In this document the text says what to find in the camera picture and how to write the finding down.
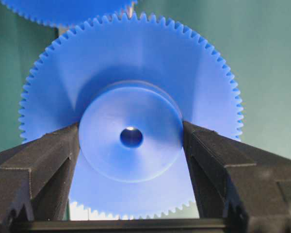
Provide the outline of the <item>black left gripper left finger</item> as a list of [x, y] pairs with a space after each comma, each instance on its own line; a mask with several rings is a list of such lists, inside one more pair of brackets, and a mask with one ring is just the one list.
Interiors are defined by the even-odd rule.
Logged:
[[15, 220], [61, 220], [76, 161], [79, 125], [0, 152], [0, 233]]

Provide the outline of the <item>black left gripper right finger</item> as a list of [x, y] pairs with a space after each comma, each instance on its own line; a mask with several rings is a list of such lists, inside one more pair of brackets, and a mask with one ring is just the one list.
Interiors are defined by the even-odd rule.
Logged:
[[201, 217], [244, 233], [291, 233], [291, 160], [183, 122], [183, 148]]

